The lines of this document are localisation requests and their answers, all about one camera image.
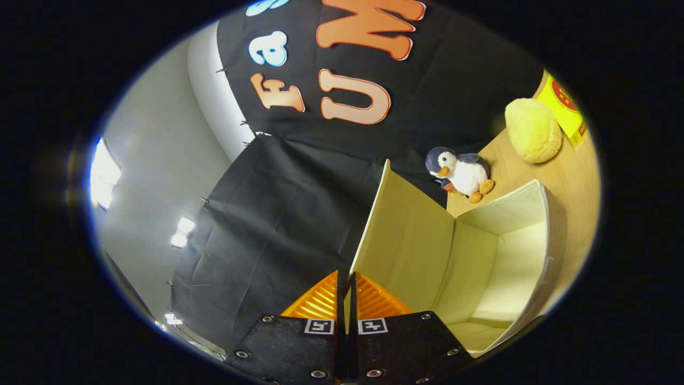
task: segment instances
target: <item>yellow plush ball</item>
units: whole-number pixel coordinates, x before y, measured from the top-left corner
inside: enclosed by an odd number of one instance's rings
[[[511,144],[524,161],[546,162],[560,150],[558,120],[541,101],[515,99],[506,106],[505,118]]]

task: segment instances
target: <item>orange letter m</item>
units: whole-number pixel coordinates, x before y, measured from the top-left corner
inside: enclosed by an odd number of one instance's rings
[[[411,24],[382,10],[400,14],[408,20],[421,20],[425,4],[416,0],[322,0],[330,7],[341,8],[354,15],[328,21],[318,26],[316,42],[321,48],[338,43],[365,45],[389,52],[394,60],[404,60],[411,52],[413,41],[399,35],[394,38],[375,35],[377,32],[413,32]]]

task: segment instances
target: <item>stuffed penguin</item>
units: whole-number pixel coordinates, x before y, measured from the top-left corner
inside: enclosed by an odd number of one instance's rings
[[[456,155],[448,147],[435,147],[427,153],[425,167],[430,174],[448,179],[471,203],[479,202],[482,194],[494,188],[494,182],[489,179],[489,165],[476,153]]]

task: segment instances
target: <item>cream fabric box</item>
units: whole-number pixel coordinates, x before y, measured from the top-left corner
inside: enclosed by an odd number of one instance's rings
[[[454,218],[387,160],[350,275],[366,275],[413,312],[434,311],[477,357],[530,319],[523,315],[549,284],[548,246],[538,180]]]

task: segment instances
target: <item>black fabric backdrop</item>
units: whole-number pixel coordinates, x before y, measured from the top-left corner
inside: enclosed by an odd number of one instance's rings
[[[387,158],[445,207],[447,193],[426,171],[425,154],[435,146],[479,151],[496,115],[531,97],[542,76],[540,63],[515,46],[429,2],[423,20],[410,22],[417,30],[405,34],[414,44],[403,61],[358,45],[319,48],[318,25],[350,15],[319,1],[290,1],[256,16],[246,8],[219,22],[218,48],[250,128],[272,136],[258,135],[212,191],[172,292],[176,315],[226,350],[260,314],[282,312],[327,274],[349,269]],[[288,36],[287,62],[256,64],[250,41],[276,30]],[[358,107],[370,98],[323,92],[321,69],[383,86],[387,117],[375,125],[324,119],[322,97]],[[306,111],[264,108],[254,73],[297,86]]]

